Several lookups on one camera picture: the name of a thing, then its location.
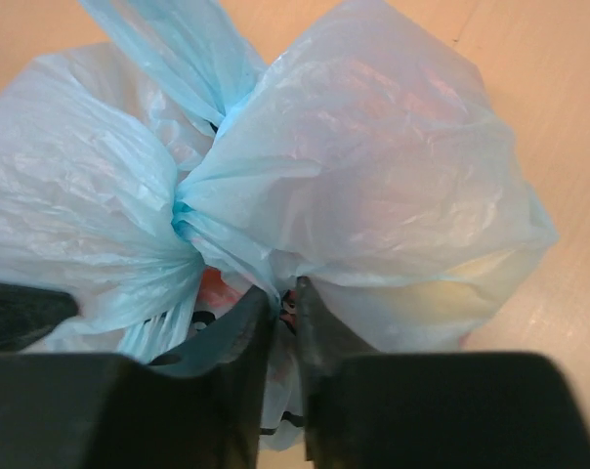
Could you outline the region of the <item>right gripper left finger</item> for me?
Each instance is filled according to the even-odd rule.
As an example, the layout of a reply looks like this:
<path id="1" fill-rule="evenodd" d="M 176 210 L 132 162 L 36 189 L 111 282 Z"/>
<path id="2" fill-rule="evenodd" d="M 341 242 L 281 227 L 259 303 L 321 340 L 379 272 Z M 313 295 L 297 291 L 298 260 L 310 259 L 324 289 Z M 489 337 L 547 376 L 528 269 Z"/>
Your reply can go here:
<path id="1" fill-rule="evenodd" d="M 275 319 L 251 288 L 151 362 L 0 352 L 0 468 L 253 468 Z"/>

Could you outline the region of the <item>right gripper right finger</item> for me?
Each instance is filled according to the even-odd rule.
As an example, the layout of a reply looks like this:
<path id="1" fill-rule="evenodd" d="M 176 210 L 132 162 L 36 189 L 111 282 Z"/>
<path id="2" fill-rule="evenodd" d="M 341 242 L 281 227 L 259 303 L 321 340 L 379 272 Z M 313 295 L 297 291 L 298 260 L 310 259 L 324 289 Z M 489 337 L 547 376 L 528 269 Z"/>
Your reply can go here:
<path id="1" fill-rule="evenodd" d="M 296 287 L 306 456 L 316 468 L 590 468 L 569 384 L 526 352 L 389 354 Z"/>

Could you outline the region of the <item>light blue plastic bag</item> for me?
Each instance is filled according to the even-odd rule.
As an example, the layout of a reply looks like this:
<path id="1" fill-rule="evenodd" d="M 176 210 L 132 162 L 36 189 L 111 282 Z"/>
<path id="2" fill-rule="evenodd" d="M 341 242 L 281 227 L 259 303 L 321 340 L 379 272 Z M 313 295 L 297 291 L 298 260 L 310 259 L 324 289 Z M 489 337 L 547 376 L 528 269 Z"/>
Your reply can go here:
<path id="1" fill-rule="evenodd" d="M 0 94 L 0 282 L 76 317 L 26 347 L 141 362 L 299 277 L 384 352 L 451 351 L 557 233 L 470 62 L 346 1 L 266 64 L 216 1 L 87 1 L 105 43 Z"/>

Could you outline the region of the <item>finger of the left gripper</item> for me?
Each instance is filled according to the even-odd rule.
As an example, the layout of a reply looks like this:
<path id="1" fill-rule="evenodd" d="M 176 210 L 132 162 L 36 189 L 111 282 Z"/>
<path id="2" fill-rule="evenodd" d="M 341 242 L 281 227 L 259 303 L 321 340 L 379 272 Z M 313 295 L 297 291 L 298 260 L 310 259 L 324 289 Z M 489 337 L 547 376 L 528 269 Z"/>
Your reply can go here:
<path id="1" fill-rule="evenodd" d="M 0 352 L 25 349 L 78 312 L 68 293 L 0 283 Z"/>

